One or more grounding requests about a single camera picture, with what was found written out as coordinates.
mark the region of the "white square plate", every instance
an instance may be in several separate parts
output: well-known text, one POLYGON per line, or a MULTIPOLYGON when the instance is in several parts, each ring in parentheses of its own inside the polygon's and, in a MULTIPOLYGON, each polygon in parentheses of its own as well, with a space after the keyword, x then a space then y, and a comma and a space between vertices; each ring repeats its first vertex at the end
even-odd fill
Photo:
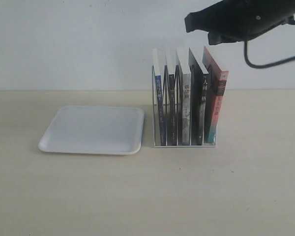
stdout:
POLYGON ((141 148, 145 113, 140 108, 66 106, 38 147, 44 152, 130 155, 141 148))

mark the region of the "robotic arm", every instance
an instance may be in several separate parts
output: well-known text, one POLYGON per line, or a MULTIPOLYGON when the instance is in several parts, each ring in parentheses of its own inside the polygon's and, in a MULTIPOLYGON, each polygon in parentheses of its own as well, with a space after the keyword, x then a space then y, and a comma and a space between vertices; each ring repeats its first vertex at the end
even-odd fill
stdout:
POLYGON ((246 63, 255 69, 295 61, 295 57, 255 65, 248 59, 248 41, 284 24, 295 25, 295 0, 222 0, 185 18, 186 32, 208 32, 209 45, 244 42, 246 63))

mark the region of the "beige tabletop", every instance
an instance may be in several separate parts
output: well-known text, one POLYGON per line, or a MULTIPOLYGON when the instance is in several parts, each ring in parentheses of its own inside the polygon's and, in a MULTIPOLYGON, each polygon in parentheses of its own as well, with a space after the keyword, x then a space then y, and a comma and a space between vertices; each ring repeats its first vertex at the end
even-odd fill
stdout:
POLYGON ((153 148, 151 94, 0 92, 0 236, 295 235, 295 90, 226 91, 215 148, 153 148), (66 105, 141 107, 132 156, 47 154, 66 105))

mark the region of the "wooden surface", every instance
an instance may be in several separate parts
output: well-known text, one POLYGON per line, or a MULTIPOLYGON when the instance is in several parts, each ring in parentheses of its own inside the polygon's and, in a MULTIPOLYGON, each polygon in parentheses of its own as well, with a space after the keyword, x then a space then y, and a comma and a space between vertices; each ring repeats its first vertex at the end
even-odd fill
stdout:
POLYGON ((152 148, 150 92, 0 92, 0 236, 295 235, 295 90, 227 91, 215 148, 152 148), (66 105, 146 112, 133 156, 46 154, 66 105))

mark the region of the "book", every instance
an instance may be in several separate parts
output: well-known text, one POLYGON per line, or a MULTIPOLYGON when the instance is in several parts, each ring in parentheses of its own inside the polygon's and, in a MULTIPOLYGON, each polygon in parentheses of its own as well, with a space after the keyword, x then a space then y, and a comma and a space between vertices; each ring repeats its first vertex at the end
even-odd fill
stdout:
POLYGON ((154 90, 155 90, 155 98, 157 103, 157 116, 158 116, 158 125, 159 125, 159 133, 160 133, 160 144, 161 146, 166 145, 166 124, 165 124, 165 114, 163 109, 163 89, 162 89, 162 75, 159 67, 159 57, 156 48, 152 49, 152 57, 153 57, 153 79, 154 79, 154 90))
POLYGON ((191 122, 191 130, 194 132, 192 137, 196 139, 192 143, 203 145, 208 71, 194 48, 189 48, 189 67, 192 75, 191 118, 194 120, 191 122))
POLYGON ((190 145, 191 72, 187 53, 183 48, 176 48, 176 61, 181 99, 181 142, 182 145, 190 145))
POLYGON ((169 114, 168 114, 168 144, 177 145, 177 122, 176 122, 176 104, 175 104, 175 70, 172 61, 172 55, 169 49, 165 51, 165 79, 167 80, 167 91, 169 98, 169 114))
POLYGON ((205 142, 211 144, 216 136, 216 127, 229 72, 217 61, 207 47, 204 47, 202 61, 209 73, 204 133, 205 142))

